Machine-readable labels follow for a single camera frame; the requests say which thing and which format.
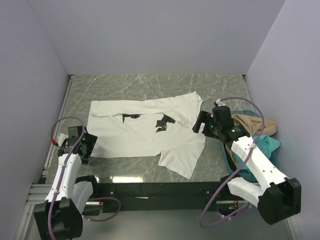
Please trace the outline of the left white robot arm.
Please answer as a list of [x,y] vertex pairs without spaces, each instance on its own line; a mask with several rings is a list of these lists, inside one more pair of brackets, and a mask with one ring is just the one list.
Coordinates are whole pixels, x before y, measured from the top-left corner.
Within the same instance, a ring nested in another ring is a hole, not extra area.
[[83,126],[68,128],[67,138],[57,151],[58,168],[52,187],[33,215],[42,240],[70,240],[83,232],[82,213],[87,201],[100,195],[93,175],[78,177],[81,165],[87,165],[97,141]]

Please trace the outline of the white t shirt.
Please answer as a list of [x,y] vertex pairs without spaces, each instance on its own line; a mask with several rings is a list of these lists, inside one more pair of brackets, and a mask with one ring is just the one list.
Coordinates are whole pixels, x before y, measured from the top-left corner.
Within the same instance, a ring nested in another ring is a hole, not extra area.
[[105,159],[159,155],[159,166],[190,179],[206,141],[193,132],[202,103],[195,91],[144,101],[92,101],[87,130],[97,141],[91,155]]

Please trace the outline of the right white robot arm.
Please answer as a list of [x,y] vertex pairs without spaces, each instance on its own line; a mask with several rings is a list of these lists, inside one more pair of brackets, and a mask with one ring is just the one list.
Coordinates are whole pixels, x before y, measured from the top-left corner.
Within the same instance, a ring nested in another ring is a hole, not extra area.
[[231,174],[219,187],[222,198],[238,196],[257,207],[269,225],[301,212],[302,186],[288,178],[261,152],[243,126],[236,126],[228,106],[216,106],[212,112],[200,111],[192,130],[220,140],[238,155],[256,178],[258,185]]

